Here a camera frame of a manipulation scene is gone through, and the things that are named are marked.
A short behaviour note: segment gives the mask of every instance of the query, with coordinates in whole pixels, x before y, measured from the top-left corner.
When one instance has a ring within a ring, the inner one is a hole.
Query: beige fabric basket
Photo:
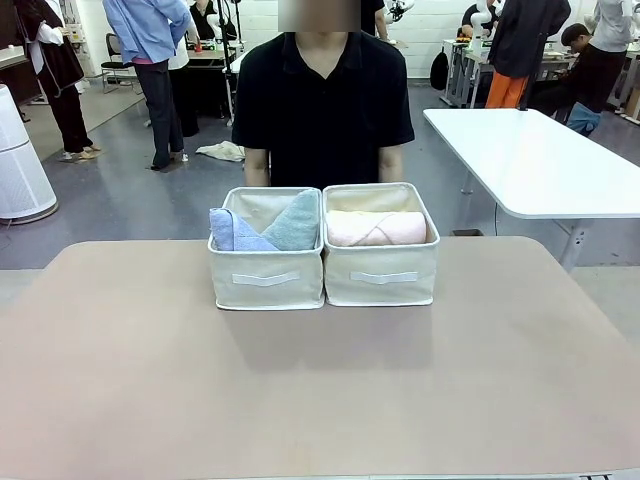
[[[342,185],[323,192],[323,214],[331,210],[422,212],[427,242],[422,245],[337,247],[324,223],[324,283],[327,301],[337,306],[430,305],[440,235],[415,187],[409,183]]]
[[[262,232],[306,188],[236,188],[223,208]],[[209,237],[216,305],[227,310],[305,310],[324,304],[322,282],[322,193],[320,228],[313,250],[300,252],[221,252]]]

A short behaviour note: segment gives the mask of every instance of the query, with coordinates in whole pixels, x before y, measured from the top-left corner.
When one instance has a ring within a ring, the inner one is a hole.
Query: basket handle
[[[351,272],[350,278],[355,282],[365,282],[373,285],[386,285],[388,283],[417,282],[418,272],[390,273],[387,275],[371,275],[363,272]]]
[[[283,283],[300,280],[300,272],[289,272],[274,277],[254,277],[251,275],[231,275],[231,280],[236,285],[253,285],[254,287],[273,287]]]

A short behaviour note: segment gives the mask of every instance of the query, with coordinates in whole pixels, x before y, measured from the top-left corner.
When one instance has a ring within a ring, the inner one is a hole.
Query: cloth on floor
[[[216,145],[200,147],[196,153],[207,155],[208,157],[226,160],[227,162],[241,162],[244,160],[244,148],[226,140]]]
[[[216,249],[223,252],[273,252],[278,249],[265,240],[242,217],[226,208],[209,210]]]
[[[571,115],[569,115],[569,120],[567,120],[567,127],[574,132],[588,136],[598,128],[601,120],[602,113],[592,112],[578,102],[573,106],[573,110],[571,110]]]
[[[315,190],[300,192],[262,236],[278,250],[312,250],[320,227],[318,202]]]
[[[328,240],[336,247],[416,245],[427,239],[420,212],[343,212],[327,214]]]

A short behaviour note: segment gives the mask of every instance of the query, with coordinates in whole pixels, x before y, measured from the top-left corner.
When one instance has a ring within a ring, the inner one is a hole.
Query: blue towel
[[[313,250],[320,228],[319,198],[316,190],[304,190],[262,232],[278,250]]]
[[[242,217],[226,208],[209,210],[216,248],[223,252],[273,252],[278,249],[251,228]]]
[[[600,120],[602,120],[602,113],[594,113],[578,102],[571,110],[567,127],[588,137],[600,125]]]

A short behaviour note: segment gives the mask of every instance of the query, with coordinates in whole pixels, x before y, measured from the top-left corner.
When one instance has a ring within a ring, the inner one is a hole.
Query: white wall
[[[73,1],[87,36],[92,65],[99,72],[100,63],[108,60],[104,38],[110,31],[102,0]],[[391,38],[402,40],[408,45],[401,52],[406,58],[410,78],[429,76],[431,63],[441,51],[442,40],[455,36],[464,11],[473,1],[416,0],[415,7],[399,23],[390,27]],[[570,0],[573,11],[567,24],[582,21],[584,13],[593,11],[595,1]],[[278,35],[277,0],[242,0],[240,23],[243,40],[247,42],[249,49],[270,40]]]

